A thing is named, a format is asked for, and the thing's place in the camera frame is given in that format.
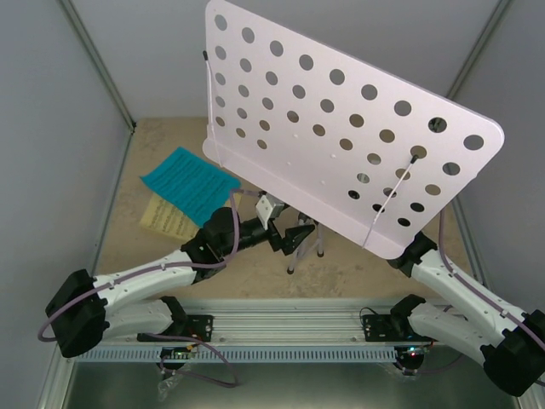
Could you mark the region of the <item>blue sheet music page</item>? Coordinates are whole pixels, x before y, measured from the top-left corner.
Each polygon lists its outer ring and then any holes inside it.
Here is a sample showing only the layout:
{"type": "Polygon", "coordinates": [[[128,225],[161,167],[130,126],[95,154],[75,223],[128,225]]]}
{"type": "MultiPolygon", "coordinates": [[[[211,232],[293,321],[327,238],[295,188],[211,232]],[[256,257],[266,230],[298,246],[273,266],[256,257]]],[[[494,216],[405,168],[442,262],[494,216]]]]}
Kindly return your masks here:
{"type": "Polygon", "coordinates": [[[141,180],[198,227],[229,201],[232,190],[241,187],[239,179],[182,147],[176,148],[141,180]]]}

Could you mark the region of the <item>yellow sheet music page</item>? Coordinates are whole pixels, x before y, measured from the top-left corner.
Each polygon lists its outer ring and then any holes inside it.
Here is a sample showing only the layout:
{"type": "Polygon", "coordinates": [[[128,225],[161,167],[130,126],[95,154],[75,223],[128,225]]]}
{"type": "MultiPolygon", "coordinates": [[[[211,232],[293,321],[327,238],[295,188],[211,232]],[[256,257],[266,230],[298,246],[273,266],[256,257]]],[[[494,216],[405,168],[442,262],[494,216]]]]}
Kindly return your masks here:
{"type": "Polygon", "coordinates": [[[192,239],[198,226],[173,204],[153,193],[139,222],[142,228],[183,243],[192,239]]]}

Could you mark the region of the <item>white music stand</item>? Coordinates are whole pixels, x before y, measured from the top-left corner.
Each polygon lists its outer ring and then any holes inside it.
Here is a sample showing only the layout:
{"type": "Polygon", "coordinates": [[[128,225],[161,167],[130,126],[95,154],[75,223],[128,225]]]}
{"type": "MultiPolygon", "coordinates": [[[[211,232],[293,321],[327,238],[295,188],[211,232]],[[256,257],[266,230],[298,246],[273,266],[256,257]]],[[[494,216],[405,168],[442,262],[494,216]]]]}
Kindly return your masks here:
{"type": "Polygon", "coordinates": [[[204,154],[383,259],[502,149],[495,121],[234,4],[205,32],[204,154]]]}

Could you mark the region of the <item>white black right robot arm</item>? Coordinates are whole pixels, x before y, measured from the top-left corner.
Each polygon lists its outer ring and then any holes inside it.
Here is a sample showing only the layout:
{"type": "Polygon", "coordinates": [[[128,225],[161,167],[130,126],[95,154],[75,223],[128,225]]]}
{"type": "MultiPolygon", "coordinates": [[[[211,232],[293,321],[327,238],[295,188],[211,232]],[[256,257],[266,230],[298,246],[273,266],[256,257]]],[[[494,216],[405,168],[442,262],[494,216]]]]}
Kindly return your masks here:
{"type": "Polygon", "coordinates": [[[544,313],[502,300],[452,263],[419,233],[389,265],[426,285],[457,311],[448,314],[423,297],[409,295],[390,311],[395,337],[430,337],[482,366],[503,392],[522,396],[544,373],[544,313]]]}

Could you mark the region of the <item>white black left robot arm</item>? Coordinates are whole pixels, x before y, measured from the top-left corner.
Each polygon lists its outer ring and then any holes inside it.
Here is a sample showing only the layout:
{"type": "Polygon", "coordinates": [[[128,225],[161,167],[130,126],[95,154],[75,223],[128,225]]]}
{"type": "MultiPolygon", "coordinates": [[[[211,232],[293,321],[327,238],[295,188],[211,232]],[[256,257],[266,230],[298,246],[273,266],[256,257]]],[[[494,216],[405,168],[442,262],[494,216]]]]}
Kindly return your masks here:
{"type": "Polygon", "coordinates": [[[69,274],[45,309],[53,339],[65,358],[108,338],[179,339],[186,332],[186,313],[166,291],[210,279],[239,251],[264,242],[289,256],[315,228],[299,224],[280,233],[273,221],[242,222],[237,211],[221,207],[180,249],[154,262],[104,276],[84,269],[69,274]]]}

